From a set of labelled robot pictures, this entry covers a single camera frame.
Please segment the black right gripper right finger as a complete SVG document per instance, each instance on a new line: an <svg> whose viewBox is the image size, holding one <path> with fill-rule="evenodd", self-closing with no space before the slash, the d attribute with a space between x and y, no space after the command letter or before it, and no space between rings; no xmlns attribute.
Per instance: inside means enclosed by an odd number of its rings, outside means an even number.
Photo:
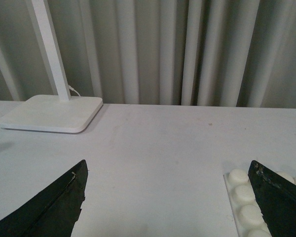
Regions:
<svg viewBox="0 0 296 237"><path fill-rule="evenodd" d="M270 234L296 237L296 185L256 160L248 176Z"/></svg>

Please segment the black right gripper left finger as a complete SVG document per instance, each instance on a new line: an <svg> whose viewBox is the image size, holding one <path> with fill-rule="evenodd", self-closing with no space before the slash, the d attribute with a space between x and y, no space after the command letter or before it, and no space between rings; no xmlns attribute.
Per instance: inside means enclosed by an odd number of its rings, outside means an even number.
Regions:
<svg viewBox="0 0 296 237"><path fill-rule="evenodd" d="M69 237L85 201L86 160L0 220L0 237Z"/></svg>

